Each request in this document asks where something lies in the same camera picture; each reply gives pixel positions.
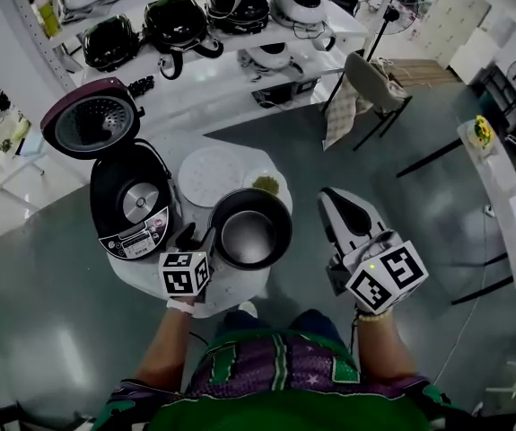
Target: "plate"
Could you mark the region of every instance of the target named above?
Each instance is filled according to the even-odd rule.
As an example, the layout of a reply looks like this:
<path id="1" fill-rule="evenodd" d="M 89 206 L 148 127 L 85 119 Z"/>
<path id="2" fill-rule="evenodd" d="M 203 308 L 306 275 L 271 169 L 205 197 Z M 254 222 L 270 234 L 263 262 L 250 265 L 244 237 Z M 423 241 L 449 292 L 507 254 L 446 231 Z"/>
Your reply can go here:
<path id="1" fill-rule="evenodd" d="M 221 147 L 206 147 L 190 154 L 179 167 L 178 187 L 182 195 L 200 207 L 214 207 L 243 182 L 240 160 Z"/>
<path id="2" fill-rule="evenodd" d="M 290 190 L 287 188 L 287 182 L 285 181 L 284 175 L 276 168 L 258 168 L 248 172 L 243 180 L 243 186 L 245 188 L 253 188 L 253 183 L 258 177 L 262 176 L 273 177 L 277 180 L 277 183 L 279 184 L 279 193 L 277 194 L 277 197 L 282 200 L 285 207 L 287 207 L 287 210 L 291 214 L 293 211 L 292 195 L 290 194 Z"/>

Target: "jeans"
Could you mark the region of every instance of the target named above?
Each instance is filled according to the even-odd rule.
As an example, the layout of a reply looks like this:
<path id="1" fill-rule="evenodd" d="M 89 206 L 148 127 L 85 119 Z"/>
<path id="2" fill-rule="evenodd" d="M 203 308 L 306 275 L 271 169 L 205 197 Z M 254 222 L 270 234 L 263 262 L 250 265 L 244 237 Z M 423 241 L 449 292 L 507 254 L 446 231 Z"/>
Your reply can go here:
<path id="1" fill-rule="evenodd" d="M 237 310 L 235 312 L 226 313 L 221 326 L 218 328 L 216 336 L 221 337 L 222 335 L 236 332 L 238 330 L 255 329 L 271 329 L 271 326 L 261 319 L 254 318 L 247 312 Z M 290 324 L 288 329 L 310 332 L 345 346 L 345 343 L 341 337 L 339 337 L 335 324 L 331 322 L 330 318 L 324 316 L 317 310 L 308 310 L 307 312 L 303 312 Z"/>

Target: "small bowl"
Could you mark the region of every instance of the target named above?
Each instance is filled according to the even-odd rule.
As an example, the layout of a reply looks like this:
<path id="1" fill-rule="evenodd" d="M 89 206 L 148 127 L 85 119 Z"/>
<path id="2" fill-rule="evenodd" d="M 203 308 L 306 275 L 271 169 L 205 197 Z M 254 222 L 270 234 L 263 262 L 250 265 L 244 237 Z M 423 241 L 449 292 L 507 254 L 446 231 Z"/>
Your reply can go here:
<path id="1" fill-rule="evenodd" d="M 292 240 L 292 218 L 278 197 L 260 189 L 239 189 L 215 206 L 209 227 L 215 249 L 234 268 L 253 271 L 271 267 Z"/>
<path id="2" fill-rule="evenodd" d="M 258 177 L 267 176 L 273 177 L 277 183 L 279 184 L 279 192 L 277 193 L 277 197 L 280 198 L 287 210 L 291 214 L 293 212 L 293 201 L 290 190 L 287 188 L 287 182 L 285 181 L 284 175 L 275 168 L 258 168 L 253 171 L 250 171 L 246 174 L 246 177 L 243 179 L 243 186 L 248 189 L 253 189 L 254 182 L 258 179 Z"/>

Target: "open lid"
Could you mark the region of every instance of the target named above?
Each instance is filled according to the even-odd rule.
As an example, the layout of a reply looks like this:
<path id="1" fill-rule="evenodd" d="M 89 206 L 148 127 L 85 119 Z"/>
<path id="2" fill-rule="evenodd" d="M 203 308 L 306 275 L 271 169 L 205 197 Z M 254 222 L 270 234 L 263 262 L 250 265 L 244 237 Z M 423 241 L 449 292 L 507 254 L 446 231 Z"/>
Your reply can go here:
<path id="1" fill-rule="evenodd" d="M 143 115 L 126 86 L 111 77 L 69 92 L 47 112 L 40 128 L 62 154 L 92 160 L 134 139 Z"/>

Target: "sleeve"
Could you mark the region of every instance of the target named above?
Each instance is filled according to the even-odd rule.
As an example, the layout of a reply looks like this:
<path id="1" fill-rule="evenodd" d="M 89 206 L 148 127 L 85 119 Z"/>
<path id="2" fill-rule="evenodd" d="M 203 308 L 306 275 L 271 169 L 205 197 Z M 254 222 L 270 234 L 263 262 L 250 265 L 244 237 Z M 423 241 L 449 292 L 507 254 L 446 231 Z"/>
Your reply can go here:
<path id="1" fill-rule="evenodd" d="M 176 392 L 157 390 L 137 380 L 122 380 L 96 418 L 92 431 L 130 431 L 132 425 L 149 423 L 161 406 L 180 399 L 182 396 Z"/>
<path id="2" fill-rule="evenodd" d="M 433 429 L 466 429 L 474 419 L 454 406 L 447 395 L 425 377 L 415 377 L 398 385 L 424 413 Z"/>

